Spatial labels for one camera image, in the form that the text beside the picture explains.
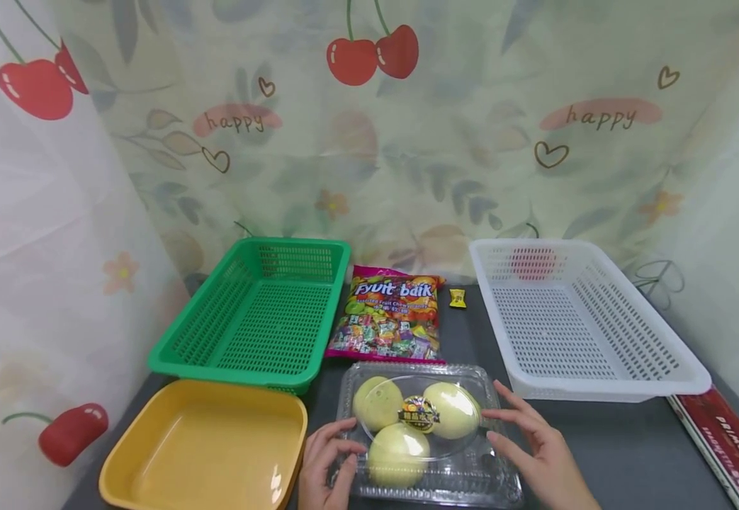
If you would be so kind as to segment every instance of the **curtain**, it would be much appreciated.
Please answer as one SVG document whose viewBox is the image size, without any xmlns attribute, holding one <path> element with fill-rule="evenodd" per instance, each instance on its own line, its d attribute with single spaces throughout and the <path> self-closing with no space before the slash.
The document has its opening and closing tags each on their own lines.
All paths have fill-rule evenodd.
<svg viewBox="0 0 739 510">
<path fill-rule="evenodd" d="M 454 283 L 596 242 L 739 392 L 738 129 L 739 1 L 0 1 L 0 506 L 64 499 L 247 235 Z"/>
<path fill-rule="evenodd" d="M 0 1 L 0 509 L 48 510 L 187 296 L 50 11 L 22 5 Z"/>
</svg>

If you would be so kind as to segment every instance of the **round sticker label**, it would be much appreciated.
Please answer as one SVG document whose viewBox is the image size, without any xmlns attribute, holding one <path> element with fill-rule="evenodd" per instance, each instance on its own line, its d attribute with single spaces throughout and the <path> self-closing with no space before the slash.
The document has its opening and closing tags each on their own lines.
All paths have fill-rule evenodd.
<svg viewBox="0 0 739 510">
<path fill-rule="evenodd" d="M 403 408 L 397 412 L 397 417 L 403 423 L 422 433 L 429 433 L 434 428 L 434 424 L 440 423 L 440 414 L 437 409 L 427 398 L 419 395 L 404 399 Z"/>
</svg>

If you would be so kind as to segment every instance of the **pink flower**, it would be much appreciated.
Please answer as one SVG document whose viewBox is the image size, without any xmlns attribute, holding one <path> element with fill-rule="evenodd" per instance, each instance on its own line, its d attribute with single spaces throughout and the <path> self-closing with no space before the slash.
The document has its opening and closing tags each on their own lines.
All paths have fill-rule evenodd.
<svg viewBox="0 0 739 510">
<path fill-rule="evenodd" d="M 652 204 L 644 204 L 638 209 L 638 212 L 643 215 L 649 215 L 647 219 L 647 226 L 654 224 L 661 215 L 664 216 L 675 216 L 679 213 L 679 204 L 681 200 L 684 200 L 684 195 L 669 194 L 665 191 L 658 192 L 655 195 L 655 202 Z"/>
<path fill-rule="evenodd" d="M 134 262 L 127 251 L 122 251 L 116 260 L 108 260 L 103 264 L 103 273 L 109 277 L 103 288 L 103 294 L 116 294 L 122 289 L 126 289 L 129 293 L 133 292 L 134 273 L 137 273 L 139 268 L 140 264 Z"/>
<path fill-rule="evenodd" d="M 328 189 L 321 190 L 321 199 L 315 203 L 315 208 L 326 211 L 331 221 L 334 221 L 337 215 L 349 214 L 346 195 L 343 193 L 332 194 Z"/>
</svg>

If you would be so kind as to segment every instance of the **tray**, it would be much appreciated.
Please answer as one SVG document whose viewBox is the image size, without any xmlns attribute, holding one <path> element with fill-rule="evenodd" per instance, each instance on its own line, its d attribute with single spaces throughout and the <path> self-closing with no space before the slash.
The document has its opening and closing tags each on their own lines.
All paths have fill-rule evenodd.
<svg viewBox="0 0 739 510">
<path fill-rule="evenodd" d="M 279 510 L 307 428 L 282 392 L 180 380 L 151 397 L 106 458 L 100 494 L 129 510 Z"/>
<path fill-rule="evenodd" d="M 354 415 L 354 394 L 364 382 L 382 376 L 397 382 L 403 397 L 422 395 L 435 381 L 460 385 L 483 408 L 499 408 L 497 393 L 482 368 L 472 365 L 428 365 L 362 361 L 344 374 L 338 404 L 338 419 Z M 381 487 L 371 477 L 367 456 L 358 459 L 352 493 L 363 497 L 419 501 L 419 503 L 484 506 L 515 509 L 523 504 L 516 468 L 496 456 L 486 439 L 487 430 L 507 436 L 503 423 L 483 419 L 471 434 L 446 440 L 427 434 L 430 452 L 424 457 L 422 478 L 411 487 Z M 346 438 L 368 447 L 377 431 L 363 422 Z"/>
<path fill-rule="evenodd" d="M 148 366 L 305 393 L 327 347 L 349 253 L 338 241 L 238 241 L 151 351 Z"/>
<path fill-rule="evenodd" d="M 470 252 L 520 397 L 643 402 L 709 390 L 701 361 L 593 243 L 480 239 Z"/>
</svg>

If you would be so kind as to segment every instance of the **candy bag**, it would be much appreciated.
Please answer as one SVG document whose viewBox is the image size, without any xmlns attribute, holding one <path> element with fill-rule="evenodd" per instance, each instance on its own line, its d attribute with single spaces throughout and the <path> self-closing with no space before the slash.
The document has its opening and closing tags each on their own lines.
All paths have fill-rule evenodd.
<svg viewBox="0 0 739 510">
<path fill-rule="evenodd" d="M 445 363 L 440 359 L 437 290 L 443 279 L 355 266 L 344 314 L 326 356 Z"/>
</svg>

